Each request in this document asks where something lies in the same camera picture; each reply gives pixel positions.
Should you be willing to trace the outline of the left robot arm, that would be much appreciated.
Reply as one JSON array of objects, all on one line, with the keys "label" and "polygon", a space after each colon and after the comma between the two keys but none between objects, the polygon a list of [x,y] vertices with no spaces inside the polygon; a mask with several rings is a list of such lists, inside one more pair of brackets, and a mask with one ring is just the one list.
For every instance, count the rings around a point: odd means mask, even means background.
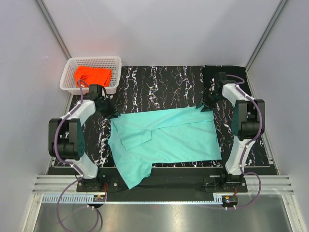
[{"label": "left robot arm", "polygon": [[106,97],[94,100],[78,101],[76,105],[61,118],[52,118],[48,123],[48,151],[51,157],[68,164],[93,191],[104,187],[104,179],[99,176],[97,165],[88,157],[82,125],[94,113],[99,112],[104,118],[120,116],[110,99]]}]

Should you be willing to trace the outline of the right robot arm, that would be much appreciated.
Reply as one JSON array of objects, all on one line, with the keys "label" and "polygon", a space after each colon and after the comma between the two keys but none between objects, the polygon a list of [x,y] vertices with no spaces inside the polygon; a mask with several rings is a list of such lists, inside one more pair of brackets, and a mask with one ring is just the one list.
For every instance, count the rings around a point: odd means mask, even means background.
[{"label": "right robot arm", "polygon": [[228,192],[242,182],[246,158],[255,141],[264,132],[265,102],[252,98],[238,84],[220,84],[204,90],[196,109],[200,108],[201,112],[211,111],[221,99],[227,99],[234,106],[231,125],[233,146],[218,180],[220,188]]}]

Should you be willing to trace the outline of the teal t shirt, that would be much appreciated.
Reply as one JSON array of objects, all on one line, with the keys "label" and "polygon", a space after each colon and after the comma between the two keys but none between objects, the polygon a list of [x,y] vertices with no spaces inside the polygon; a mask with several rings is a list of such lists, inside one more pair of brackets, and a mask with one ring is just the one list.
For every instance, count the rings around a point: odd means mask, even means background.
[{"label": "teal t shirt", "polygon": [[150,176],[153,164],[222,158],[213,112],[194,107],[122,114],[111,119],[108,144],[129,189]]}]

